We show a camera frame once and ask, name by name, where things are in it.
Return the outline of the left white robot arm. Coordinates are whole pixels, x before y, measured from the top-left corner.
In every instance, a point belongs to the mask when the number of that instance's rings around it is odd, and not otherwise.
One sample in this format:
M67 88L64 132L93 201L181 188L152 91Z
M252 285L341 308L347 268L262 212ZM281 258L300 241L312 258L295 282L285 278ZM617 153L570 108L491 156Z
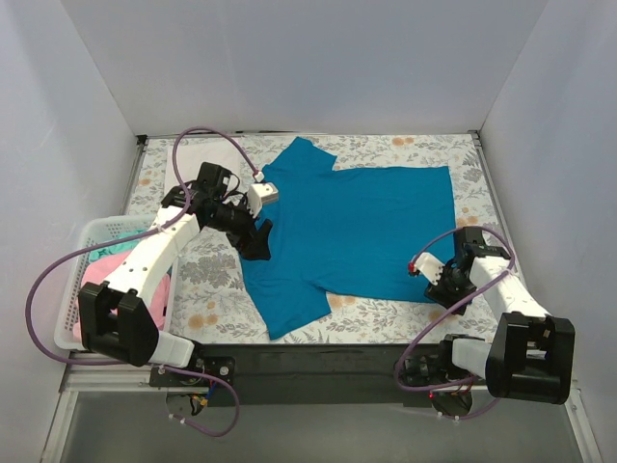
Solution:
M119 267L101 283L85 283L78 293L81 341L88 351L135 367L148 364L188 367L195 343L161 331L149 307L155 290L180 252L205 228L224 232L244 259L271 257L273 224L258 214L276 202L271 182L257 182L229 201L231 172L208 162L196 179L173 187L164 197L149 229Z

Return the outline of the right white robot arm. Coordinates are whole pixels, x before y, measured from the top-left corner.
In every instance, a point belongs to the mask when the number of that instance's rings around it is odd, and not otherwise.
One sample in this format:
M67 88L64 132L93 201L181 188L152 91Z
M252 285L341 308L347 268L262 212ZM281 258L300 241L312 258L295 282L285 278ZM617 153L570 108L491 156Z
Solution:
M462 227L451 234L452 259L441 262L422 250L409 271L427 280L424 294L430 301L456 314L482 297L497 328L490 341L446 336L440 343L443 367L483 379L496 398L565 403L572 381L573 323L551 315L530 295L514 271L513 252L503 244L487 244L487 230Z

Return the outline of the teal blue t shirt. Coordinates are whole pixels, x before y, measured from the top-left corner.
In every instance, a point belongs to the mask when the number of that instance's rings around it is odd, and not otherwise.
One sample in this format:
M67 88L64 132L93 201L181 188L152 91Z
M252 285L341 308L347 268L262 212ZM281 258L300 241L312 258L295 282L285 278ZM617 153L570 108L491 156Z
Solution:
M335 157L297 137L263 169L279 198L268 260L242 259L244 286L270 340L328 315L328 294L424 303L411 258L455 228L447 167L338 170Z

